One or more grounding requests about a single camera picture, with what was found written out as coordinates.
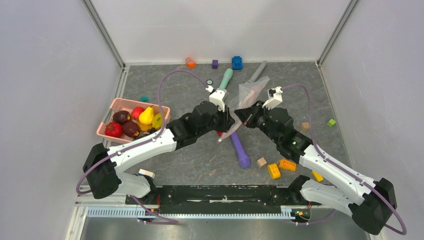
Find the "clear zip top bag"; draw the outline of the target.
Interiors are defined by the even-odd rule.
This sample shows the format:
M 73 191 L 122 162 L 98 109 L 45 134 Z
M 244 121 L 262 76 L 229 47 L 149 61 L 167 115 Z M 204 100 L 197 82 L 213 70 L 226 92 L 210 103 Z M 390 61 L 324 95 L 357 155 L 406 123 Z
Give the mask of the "clear zip top bag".
M 268 84 L 269 80 L 270 78 L 268 76 L 263 76 L 255 82 L 246 82 L 238 86 L 238 95 L 226 103 L 229 107 L 230 116 L 235 120 L 235 123 L 229 128 L 228 132 L 222 133 L 218 142 L 222 142 L 242 125 L 242 121 L 235 114 L 235 110 L 251 107 L 257 101 L 261 91 Z

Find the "yellow starfruit toy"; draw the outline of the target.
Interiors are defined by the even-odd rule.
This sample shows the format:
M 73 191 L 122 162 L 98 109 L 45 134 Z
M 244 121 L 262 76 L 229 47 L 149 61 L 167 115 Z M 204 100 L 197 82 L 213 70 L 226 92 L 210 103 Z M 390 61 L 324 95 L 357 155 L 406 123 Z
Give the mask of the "yellow starfruit toy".
M 160 130 L 165 122 L 166 120 L 163 120 L 162 114 L 158 113 L 153 117 L 151 126 L 155 130 Z

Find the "yellow pear toy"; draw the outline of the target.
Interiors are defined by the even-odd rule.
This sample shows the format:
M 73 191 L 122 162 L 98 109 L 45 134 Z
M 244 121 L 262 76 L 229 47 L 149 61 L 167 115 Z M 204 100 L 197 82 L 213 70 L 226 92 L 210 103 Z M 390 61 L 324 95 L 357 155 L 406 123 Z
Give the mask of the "yellow pear toy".
M 151 125 L 154 118 L 154 108 L 152 106 L 147 107 L 139 116 L 138 121 L 142 125 Z

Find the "orange wrinkled fruit toy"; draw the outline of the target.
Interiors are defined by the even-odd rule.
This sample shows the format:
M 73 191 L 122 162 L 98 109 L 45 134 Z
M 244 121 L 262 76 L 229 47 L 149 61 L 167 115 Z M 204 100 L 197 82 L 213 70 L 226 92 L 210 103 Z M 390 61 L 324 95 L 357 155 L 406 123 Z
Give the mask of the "orange wrinkled fruit toy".
M 142 124 L 139 121 L 137 121 L 136 124 L 137 124 L 140 132 L 148 132 L 152 128 L 151 124 Z

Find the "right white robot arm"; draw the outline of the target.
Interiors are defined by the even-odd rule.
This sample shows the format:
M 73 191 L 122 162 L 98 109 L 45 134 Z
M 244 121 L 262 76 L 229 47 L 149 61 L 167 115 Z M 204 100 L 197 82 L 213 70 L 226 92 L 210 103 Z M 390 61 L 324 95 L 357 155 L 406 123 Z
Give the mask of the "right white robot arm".
M 262 105 L 257 101 L 251 107 L 237 109 L 235 114 L 244 126 L 258 128 L 269 137 L 284 158 L 332 183 L 326 186 L 305 176 L 297 177 L 288 191 L 289 199 L 295 204 L 308 201 L 331 207 L 350 216 L 367 233 L 378 235 L 397 208 L 394 185 L 385 178 L 367 177 L 325 153 L 294 128 L 286 109 L 269 110 Z

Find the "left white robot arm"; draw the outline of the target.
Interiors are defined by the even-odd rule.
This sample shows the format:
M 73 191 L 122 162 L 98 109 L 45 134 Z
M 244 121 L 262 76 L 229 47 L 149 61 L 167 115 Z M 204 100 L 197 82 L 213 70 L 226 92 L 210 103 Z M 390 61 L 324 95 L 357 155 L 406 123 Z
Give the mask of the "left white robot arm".
M 126 173 L 128 168 L 192 145 L 209 132 L 225 133 L 234 124 L 229 107 L 220 110 L 214 103 L 203 101 L 192 112 L 170 121 L 151 135 L 111 148 L 102 143 L 94 145 L 82 167 L 82 178 L 87 180 L 88 192 L 94 199 L 123 194 L 151 204 L 157 198 L 157 190 L 146 177 Z

